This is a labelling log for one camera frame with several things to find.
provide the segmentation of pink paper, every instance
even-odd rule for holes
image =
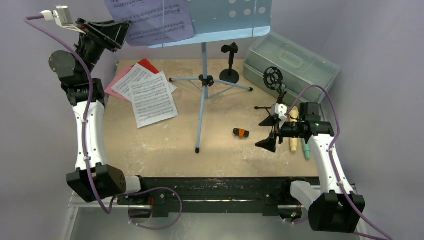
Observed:
[[[119,81],[121,80],[125,75],[127,75],[131,69],[133,67],[132,66],[124,66],[121,71],[116,75],[116,77],[113,79],[113,81],[109,84],[109,86],[107,86],[106,90],[104,90],[105,93],[117,97],[119,99],[123,99],[127,102],[131,102],[130,100],[126,99],[124,96],[122,96],[121,94],[117,93],[116,91],[114,91],[112,89],[112,87]]]

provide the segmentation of white wall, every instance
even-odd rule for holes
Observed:
[[[330,94],[343,169],[399,240],[424,236],[423,12],[422,0],[349,0],[320,51],[342,69]]]
[[[318,52],[327,40],[342,13],[347,0],[273,0],[271,31]],[[104,0],[91,0],[85,5],[93,13],[93,18],[108,20],[111,15]],[[258,38],[237,39],[234,42],[239,47],[238,59],[243,59],[250,45]],[[211,42],[207,45],[208,57],[211,59],[226,59],[228,54],[221,52],[224,44],[233,41]],[[200,59],[202,58],[200,44],[150,49],[145,46],[131,47],[125,45],[116,53],[119,59]]]
[[[66,174],[75,166],[76,124],[48,64],[50,55],[63,48],[23,21],[24,16],[65,2],[69,1],[0,4],[0,238],[4,240],[57,240],[65,223],[71,194]],[[90,17],[88,10],[79,10],[72,14],[74,20],[76,15]],[[78,34],[54,22],[35,22],[70,45],[78,42]],[[110,82],[114,60],[104,54],[94,76]]]

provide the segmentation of music stand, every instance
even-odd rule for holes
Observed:
[[[253,91],[253,88],[234,84],[208,75],[208,56],[206,44],[243,38],[261,37],[271,31],[272,0],[188,0],[190,16],[194,29],[194,37],[170,43],[149,46],[149,48],[164,48],[188,44],[201,44],[203,74],[195,77],[170,78],[170,82],[189,81],[202,91],[200,116],[195,152],[200,152],[203,112],[205,100],[222,94],[234,87]],[[200,89],[192,81],[199,80]],[[230,88],[209,96],[208,88],[214,83],[220,83]]]

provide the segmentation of beige table surface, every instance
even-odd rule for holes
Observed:
[[[121,60],[131,66],[139,60]],[[202,74],[201,60],[151,60],[167,78]],[[208,75],[218,78],[228,68],[227,59],[209,60]],[[125,175],[143,177],[316,177],[314,159],[306,160],[299,140],[297,153],[289,151],[289,139],[277,145],[276,153],[255,147],[266,139],[270,127],[259,127],[268,113],[255,106],[271,106],[276,99],[243,78],[243,60],[234,60],[240,74],[238,84],[253,87],[252,92],[233,88],[205,101],[200,153],[195,153],[202,92],[188,81],[173,82],[172,94],[178,117],[137,129],[130,102],[110,96],[104,116],[104,141],[110,165]],[[200,88],[200,81],[193,81]],[[215,83],[213,95],[227,88]],[[250,131],[240,139],[234,128]]]

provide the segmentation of orange and black clip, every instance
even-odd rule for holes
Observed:
[[[246,130],[241,129],[241,128],[234,128],[232,133],[234,135],[236,135],[237,137],[240,137],[240,138],[248,138],[249,137],[249,131],[246,131]]]

